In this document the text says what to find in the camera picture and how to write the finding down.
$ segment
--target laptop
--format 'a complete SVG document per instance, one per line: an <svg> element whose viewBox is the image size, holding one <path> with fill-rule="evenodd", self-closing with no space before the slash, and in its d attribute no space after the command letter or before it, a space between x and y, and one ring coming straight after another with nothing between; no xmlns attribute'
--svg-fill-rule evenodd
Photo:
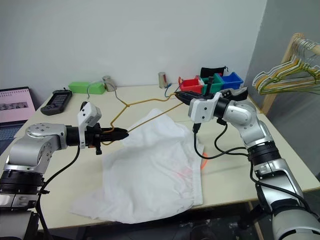
<svg viewBox="0 0 320 240"><path fill-rule="evenodd" d="M0 89L0 155L35 111L29 87Z"/></svg>

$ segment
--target table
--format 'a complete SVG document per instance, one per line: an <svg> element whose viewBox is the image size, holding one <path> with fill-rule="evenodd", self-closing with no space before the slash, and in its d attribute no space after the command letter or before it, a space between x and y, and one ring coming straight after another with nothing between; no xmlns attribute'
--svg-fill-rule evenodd
<svg viewBox="0 0 320 240"><path fill-rule="evenodd" d="M129 103L147 98L164 98L164 90L160 89L157 85L119 87L117 94L121 99ZM77 126L77 113L80 110L81 102L86 100L87 96L85 94L74 94L65 112L53 116L43 115L38 109L21 130L17 132L16 137L22 137L26 127L35 123L47 122ZM123 104L115 98L114 92L91 95L89 100L101 109L102 118L99 122L102 127L108 127L109 122L123 107ZM179 100L172 98L167 102L148 102L132 106L115 122L115 126L128 128L137 120L144 117L151 109L159 108L165 111L178 103L180 103ZM187 126L190 130L192 129L193 123L188 117L188 106L181 105L169 112L168 115L175 122ZM264 121L269 128L281 156L287 160L301 189L303 191L310 191L320 188L318 180L267 117L260 113L258 114L258 118ZM223 128L215 120L202 124L198 137L199 141L204 144L204 150L209 156L219 153L214 148L213 142L214 138L222 132ZM1 168L15 141L16 139L0 156ZM231 124L229 124L227 132L221 137L218 144L224 150L243 146L239 132ZM122 147L122 144L118 141L110 146L102 145L101 149L103 154L107 154ZM66 150L56 151L44 175L45 179L48 179L68 164L74 158L76 152L76 147L68 147ZM78 160L72 167L61 173L48 185L47 190L50 191L50 194L42 196L41 206L47 226L50 229L87 226L103 222L68 212L70 205L77 197L102 186L103 173L101 160L102 156L95 154L95 148L82 149ZM209 160L201 176L203 205L194 208L208 208L257 200L255 185L249 178L249 171L250 164L243 156L223 155Z"/></svg>

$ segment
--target plastic storage bin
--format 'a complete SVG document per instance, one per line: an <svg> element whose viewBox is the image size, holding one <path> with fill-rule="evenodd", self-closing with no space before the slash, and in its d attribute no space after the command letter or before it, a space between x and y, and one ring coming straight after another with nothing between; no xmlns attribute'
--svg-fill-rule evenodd
<svg viewBox="0 0 320 240"><path fill-rule="evenodd" d="M207 91L207 83L209 78L202 78L202 81L204 82L204 86L202 88L202 94L205 94ZM213 83L211 85L210 93L215 94L216 92L219 92L222 89L224 82L221 78L221 76L218 73L215 73L213 75Z"/></svg>
<svg viewBox="0 0 320 240"><path fill-rule="evenodd" d="M201 78L198 75L196 75L193 79L186 80L183 80L181 77L179 77L178 84L181 91L192 91L198 94L201 94L201 90L204 86Z"/></svg>
<svg viewBox="0 0 320 240"><path fill-rule="evenodd" d="M235 72L229 76L219 76L223 80L222 89L239 89L244 82Z"/></svg>

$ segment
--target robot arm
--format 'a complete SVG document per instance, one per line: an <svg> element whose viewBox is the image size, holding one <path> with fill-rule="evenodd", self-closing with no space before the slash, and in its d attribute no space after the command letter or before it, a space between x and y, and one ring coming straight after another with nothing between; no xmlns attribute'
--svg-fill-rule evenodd
<svg viewBox="0 0 320 240"><path fill-rule="evenodd" d="M34 239L38 229L38 214L30 211L39 199L52 154L68 146L95 147L102 154L101 142L126 138L127 130L100 128L100 109L84 103L77 115L79 127L38 123L26 130L24 137L12 146L0 178L0 239L15 236Z"/></svg>
<svg viewBox="0 0 320 240"><path fill-rule="evenodd" d="M239 131L258 179L255 186L259 203L263 211L272 215L274 239L320 240L320 223L306 211L300 198L267 187L276 186L303 199L299 184L286 160L281 158L267 126L258 119L255 106L247 100L229 100L223 95L221 92L211 96L190 92L176 94L178 99L189 105L188 115L198 125L197 129L201 123L217 117Z"/></svg>

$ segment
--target black cable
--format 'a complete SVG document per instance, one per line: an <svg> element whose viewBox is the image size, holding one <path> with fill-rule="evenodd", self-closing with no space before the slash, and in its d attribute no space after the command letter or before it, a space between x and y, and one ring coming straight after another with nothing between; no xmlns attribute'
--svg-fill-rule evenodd
<svg viewBox="0 0 320 240"><path fill-rule="evenodd" d="M196 152L196 154L200 157L200 158L203 158L203 159L216 159L216 158L218 158L218 157L220 157L220 156L222 156L222 155L224 155L224 154L227 154L227 153L229 153L229 152L232 152L232 151L234 151L234 150L238 150L239 148L238 147L234 147L234 148L231 148L231 149L229 149L229 150L227 150L227 151L224 151L224 152L222 152L222 153L219 153L219 154L217 154L217 155L215 155L215 156L202 156L199 152L198 152L198 150L197 150L197 134L196 133L194 133L193 134L193 147L194 147L194 150L195 150L195 152Z"/></svg>
<svg viewBox="0 0 320 240"><path fill-rule="evenodd" d="M223 134L225 134L225 132L227 131L227 129L228 129L228 124L226 123L225 124L225 126L224 126L224 130L215 138L215 140L214 140L214 146L215 146L215 148L219 151L219 152L221 152L221 153L225 153L225 154L228 154L228 155L238 155L238 156L245 156L245 157L248 157L248 154L246 154L246 153L242 153L242 152L226 152L226 151L224 151L224 150L221 150L219 147L218 147L218 145L217 145L217 142L218 142L218 139L219 138L221 138L221 136L223 135ZM233 148L234 150L240 150L240 149L244 149L244 150L246 150L246 148L244 147L244 146L239 146L239 147L235 147L235 148Z"/></svg>
<svg viewBox="0 0 320 240"><path fill-rule="evenodd" d="M176 91L178 91L178 89L180 88L180 86L182 85L183 82L184 82L183 80L182 80L182 82L180 82L180 84L178 85L178 87L176 88L176 90L174 91L174 93L175 93ZM168 91L168 88L171 87L171 85L172 85L172 83L169 83L168 86L165 88L164 96L165 96L166 98L169 97L169 96L167 96L167 91Z"/></svg>
<svg viewBox="0 0 320 240"><path fill-rule="evenodd" d="M203 159L215 159L217 157L220 157L224 154L228 154L229 152L231 151L234 151L234 150L237 150L237 149L243 149L243 147L235 147L235 148L231 148L227 151L223 151L221 149L218 148L217 146L217 140L227 131L228 127L227 125L225 125L224 127L224 130L222 131L222 133L220 133L218 135L218 137L215 139L214 141L214 146L221 152L220 154L216 155L216 156L212 156L212 157L205 157L205 156L202 156L198 150L197 150L197 133L194 133L194 139L193 139L193 146L194 146L194 150L196 152L196 154L198 154L198 156L200 156L201 158ZM248 157L248 154L245 154L245 153L235 153L237 155L242 155L242 156L245 156L245 157ZM307 203L307 201L301 197L300 195L296 194L295 192L292 192L292 191L289 191L287 189L284 189L284 188L281 188L281 187L278 187L278 186L274 186L274 185L270 185L270 184L267 184L267 183L264 183L264 182L261 182L261 181L258 181L258 180L255 180L254 177L253 177L253 171L254 171L254 164L252 162L250 162L250 179L255 183L255 185L260 185L260 186L263 186L263 187L266 187L266 188L270 188L270 189L274 189L274 190L277 190L277 191L280 191L280 192L283 192L283 193L286 193L286 194L289 194L295 198L297 198L301 203L303 203L304 205L304 208L311 214L315 214L314 212L311 211L310 209L310 206L309 204Z"/></svg>
<svg viewBox="0 0 320 240"><path fill-rule="evenodd" d="M289 190L287 190L287 189L284 189L284 188L281 188L281 187L278 187L278 186L273 186L273 185L270 185L270 184L267 184L267 183L264 183L264 182L255 180L255 179L254 179L254 176L253 176L254 164L253 164L252 162L250 162L250 163L251 163L251 167L250 167L250 179L255 183L255 185L260 185L260 186L263 186L263 187L266 187L266 188L270 188L270 189L274 189L274 190L283 192L283 193L285 193L285 194L289 194L289 195L291 195L291 196L299 199L299 201L300 201L301 203L303 203L304 208L305 208L309 213L312 213L309 204L307 203L307 201L306 201L302 196L296 194L295 192L289 191Z"/></svg>
<svg viewBox="0 0 320 240"><path fill-rule="evenodd" d="M72 164L75 163L75 161L78 159L79 157L79 154L80 154L80 147L78 146L78 149L76 151L76 155L74 157L74 159L68 164L66 165L65 167L61 168L59 171L57 171L55 174L53 174L44 184L43 186L40 188L40 193L39 193L39 198L38 198L38 201L36 203L36 206L35 206L35 209L36 209L36 212L39 214L39 218L40 218L40 222L41 222L41 225L43 227L43 232L44 232L44 237L49 239L49 240L53 240L53 237L51 236L49 230L48 230L48 227L47 227L47 224L45 222L45 218L44 218L44 215L42 213L42 210L41 210L41 205L40 205L40 199L41 199L41 192L43 192L46 188L46 186L56 177L58 176L60 173L62 173L64 170L66 170L67 168L69 168Z"/></svg>

